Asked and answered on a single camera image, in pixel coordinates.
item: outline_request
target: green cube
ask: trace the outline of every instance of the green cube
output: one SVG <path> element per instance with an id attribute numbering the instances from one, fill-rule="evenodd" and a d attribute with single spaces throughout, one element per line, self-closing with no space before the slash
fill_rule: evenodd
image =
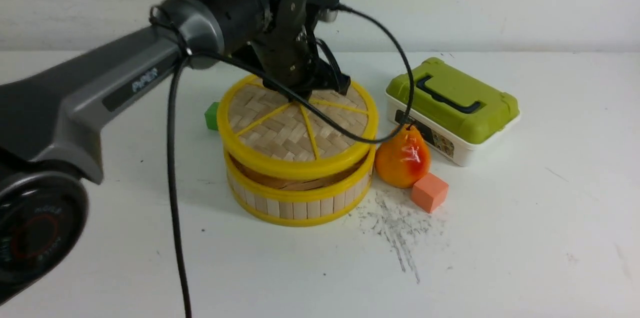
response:
<path id="1" fill-rule="evenodd" d="M 212 129 L 213 131 L 218 130 L 217 111 L 218 111 L 218 102 L 213 102 L 213 104 L 211 104 L 211 106 L 204 113 L 206 128 Z"/>

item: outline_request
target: white table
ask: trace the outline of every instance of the white table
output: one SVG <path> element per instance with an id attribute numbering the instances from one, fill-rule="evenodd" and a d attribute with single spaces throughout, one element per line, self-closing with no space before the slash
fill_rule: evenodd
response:
<path id="1" fill-rule="evenodd" d="M 2 52 L 11 81 L 75 52 Z M 308 229 L 256 220 L 231 198 L 204 111 L 240 70 L 186 71 L 176 163 L 195 318 L 638 317 L 640 54 L 439 56 L 519 99 L 521 122 L 494 155 L 460 168 L 432 215 L 376 180 L 352 214 Z M 397 54 L 338 54 L 386 107 Z M 165 157 L 169 84 L 103 130 L 105 182 L 68 259 L 0 307 L 2 318 L 183 315 Z M 380 132 L 391 123 L 381 121 Z"/>

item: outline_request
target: orange cube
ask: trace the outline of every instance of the orange cube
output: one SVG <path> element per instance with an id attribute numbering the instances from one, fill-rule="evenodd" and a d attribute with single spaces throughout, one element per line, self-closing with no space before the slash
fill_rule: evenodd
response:
<path id="1" fill-rule="evenodd" d="M 411 200 L 428 213 L 432 213 L 444 202 L 448 191 L 449 185 L 445 181 L 427 173 L 413 185 Z"/>

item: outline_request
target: label on box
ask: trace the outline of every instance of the label on box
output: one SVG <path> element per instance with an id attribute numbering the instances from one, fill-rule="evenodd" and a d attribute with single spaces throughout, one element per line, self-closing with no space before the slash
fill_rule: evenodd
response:
<path id="1" fill-rule="evenodd" d="M 398 124 L 402 120 L 402 117 L 404 114 L 405 112 L 400 111 L 399 109 L 395 111 L 395 121 Z M 422 122 L 416 120 L 411 116 L 409 116 L 408 120 L 410 124 L 413 124 L 418 129 L 418 131 L 420 131 L 420 134 L 422 134 L 422 138 L 425 141 L 427 141 L 427 143 L 429 143 L 431 146 L 434 146 L 436 149 L 438 149 L 440 152 L 442 152 L 446 156 L 453 158 L 454 146 L 452 141 L 449 141 L 445 136 L 442 136 L 438 132 L 435 132 L 434 130 L 430 129 L 427 125 L 423 124 Z"/>

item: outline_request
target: plastic storage box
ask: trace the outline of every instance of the plastic storage box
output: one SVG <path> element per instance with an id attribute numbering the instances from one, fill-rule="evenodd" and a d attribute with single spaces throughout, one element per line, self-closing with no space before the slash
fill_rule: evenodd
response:
<path id="1" fill-rule="evenodd" d="M 411 121 L 425 141 L 460 166 L 489 154 L 489 148 L 520 119 L 514 96 L 480 82 L 439 58 L 412 71 L 415 82 Z M 399 123 L 409 99 L 409 76 L 386 88 L 387 118 Z"/>

